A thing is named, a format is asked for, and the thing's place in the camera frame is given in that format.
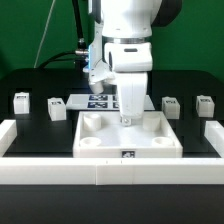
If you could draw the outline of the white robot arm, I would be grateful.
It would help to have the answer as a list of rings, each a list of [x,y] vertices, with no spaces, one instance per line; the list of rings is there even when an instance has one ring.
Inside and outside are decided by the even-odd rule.
[[[154,27],[165,27],[180,13],[183,0],[88,0],[95,20],[88,48],[89,85],[93,93],[103,84],[117,87],[121,123],[142,117],[148,72],[153,68],[150,38]]]

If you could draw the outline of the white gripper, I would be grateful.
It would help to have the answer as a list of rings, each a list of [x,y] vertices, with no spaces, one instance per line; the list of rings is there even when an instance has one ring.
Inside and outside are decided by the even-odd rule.
[[[131,125],[131,119],[139,119],[144,111],[148,75],[153,60],[151,44],[106,43],[104,59],[117,85],[120,122]]]

